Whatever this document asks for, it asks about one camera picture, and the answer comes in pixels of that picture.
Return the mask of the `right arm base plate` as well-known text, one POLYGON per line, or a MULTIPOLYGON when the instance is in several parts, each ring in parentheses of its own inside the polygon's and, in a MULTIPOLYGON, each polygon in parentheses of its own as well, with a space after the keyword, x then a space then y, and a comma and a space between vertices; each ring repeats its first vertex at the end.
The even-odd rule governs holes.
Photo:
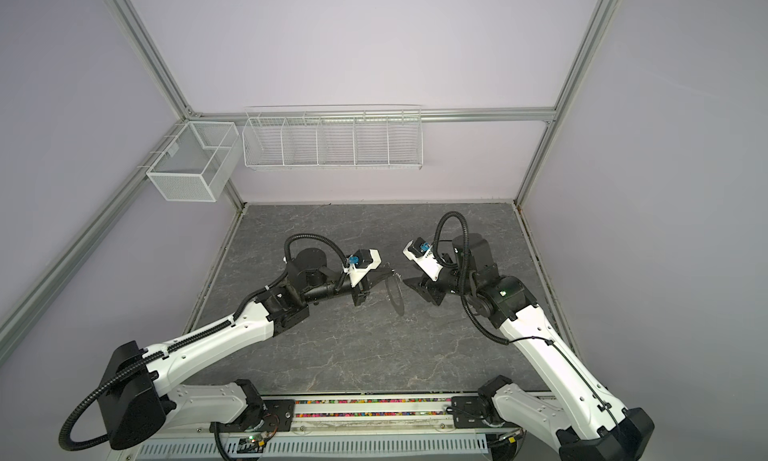
POLYGON ((491 401, 478 395, 453 396, 445 412, 458 429, 519 428, 518 424, 503 420, 491 401))

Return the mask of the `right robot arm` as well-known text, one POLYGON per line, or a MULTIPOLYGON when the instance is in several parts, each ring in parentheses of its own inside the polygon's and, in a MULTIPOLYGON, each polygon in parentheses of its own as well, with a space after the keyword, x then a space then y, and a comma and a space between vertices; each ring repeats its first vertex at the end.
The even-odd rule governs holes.
POLYGON ((434 305, 457 295, 473 326, 497 344, 516 347, 556 399, 549 403, 497 376, 478 391, 493 423, 519 426, 562 460, 642 457, 655 429, 651 417, 627 407, 591 374, 525 284, 500 273, 488 241, 470 232, 461 213, 445 213, 432 240, 417 237, 403 254, 422 273, 407 286, 434 305))

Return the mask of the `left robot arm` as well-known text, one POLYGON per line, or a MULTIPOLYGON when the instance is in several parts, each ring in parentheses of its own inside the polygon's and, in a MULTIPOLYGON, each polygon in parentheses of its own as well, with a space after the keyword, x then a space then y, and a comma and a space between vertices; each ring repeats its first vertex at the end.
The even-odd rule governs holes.
POLYGON ((372 287, 394 274, 378 250, 346 254, 315 233, 288 236, 283 252, 284 271, 246 295, 233 313, 146 348, 134 341, 117 347, 98 386, 63 422, 59 446, 75 452, 142 443, 181 413, 171 393, 189 377, 296 326, 308 317, 310 304, 348 295, 361 305, 372 287))

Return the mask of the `metal ring disc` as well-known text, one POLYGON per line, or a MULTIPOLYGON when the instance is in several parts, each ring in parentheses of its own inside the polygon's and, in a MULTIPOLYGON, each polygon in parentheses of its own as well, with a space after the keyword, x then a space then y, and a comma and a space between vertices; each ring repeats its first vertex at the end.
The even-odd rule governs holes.
POLYGON ((387 289, 389 301, 399 317, 403 317, 405 314, 405 303, 403 293, 400 287, 401 278, 398 274, 393 273, 385 280, 385 287, 387 289))

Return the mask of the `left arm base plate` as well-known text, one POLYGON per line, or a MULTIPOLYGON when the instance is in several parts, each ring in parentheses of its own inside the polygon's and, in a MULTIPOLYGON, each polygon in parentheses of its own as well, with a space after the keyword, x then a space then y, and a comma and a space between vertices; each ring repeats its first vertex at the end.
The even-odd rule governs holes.
POLYGON ((233 421, 221 424, 219 432, 288 432, 294 419, 295 407, 294 399, 268 399, 258 406, 246 407, 233 421))

